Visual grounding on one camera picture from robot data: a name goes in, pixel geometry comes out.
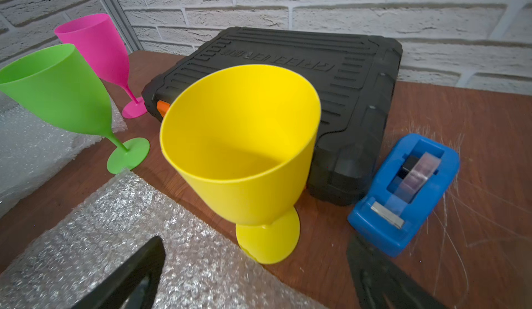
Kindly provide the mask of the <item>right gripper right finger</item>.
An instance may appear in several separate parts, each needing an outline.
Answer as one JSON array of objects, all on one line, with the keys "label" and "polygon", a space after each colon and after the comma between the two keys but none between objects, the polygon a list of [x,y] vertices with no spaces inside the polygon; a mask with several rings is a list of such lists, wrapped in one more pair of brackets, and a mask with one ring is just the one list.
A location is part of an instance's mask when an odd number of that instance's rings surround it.
[{"label": "right gripper right finger", "polygon": [[351,237],[346,251],[361,308],[445,308],[363,237]]}]

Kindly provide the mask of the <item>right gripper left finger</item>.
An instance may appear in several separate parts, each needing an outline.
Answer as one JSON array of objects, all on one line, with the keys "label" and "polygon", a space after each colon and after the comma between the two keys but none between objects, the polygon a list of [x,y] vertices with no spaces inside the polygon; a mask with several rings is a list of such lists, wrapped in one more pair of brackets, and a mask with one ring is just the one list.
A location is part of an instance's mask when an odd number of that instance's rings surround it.
[{"label": "right gripper left finger", "polygon": [[73,307],[152,308],[165,258],[162,238],[151,238]]}]

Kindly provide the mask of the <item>bubble wrap sheet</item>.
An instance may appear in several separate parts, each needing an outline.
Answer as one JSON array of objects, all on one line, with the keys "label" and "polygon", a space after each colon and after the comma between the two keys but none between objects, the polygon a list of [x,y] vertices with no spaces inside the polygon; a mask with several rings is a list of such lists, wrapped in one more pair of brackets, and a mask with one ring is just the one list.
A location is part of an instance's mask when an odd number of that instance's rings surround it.
[{"label": "bubble wrap sheet", "polygon": [[91,194],[7,267],[1,307],[70,308],[154,236],[166,252],[155,308],[319,307],[130,171]]}]

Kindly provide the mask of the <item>yellow plastic wine glass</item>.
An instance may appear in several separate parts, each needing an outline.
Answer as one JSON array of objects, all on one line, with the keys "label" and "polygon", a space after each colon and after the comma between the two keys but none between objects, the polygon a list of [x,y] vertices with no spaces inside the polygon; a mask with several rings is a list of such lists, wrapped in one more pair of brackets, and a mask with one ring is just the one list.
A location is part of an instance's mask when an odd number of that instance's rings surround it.
[{"label": "yellow plastic wine glass", "polygon": [[314,86],[273,65],[241,65],[193,83],[171,104],[163,156],[205,204],[234,223],[241,249],[275,264],[299,242],[295,203],[321,120]]}]

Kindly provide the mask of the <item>bubble wrap stack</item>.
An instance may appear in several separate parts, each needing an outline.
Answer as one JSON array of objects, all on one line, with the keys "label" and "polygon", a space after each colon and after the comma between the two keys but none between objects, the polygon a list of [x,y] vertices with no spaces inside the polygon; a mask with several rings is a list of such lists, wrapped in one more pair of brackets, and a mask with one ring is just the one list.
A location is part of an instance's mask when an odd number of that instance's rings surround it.
[{"label": "bubble wrap stack", "polygon": [[1,215],[102,139],[54,127],[2,93]]}]

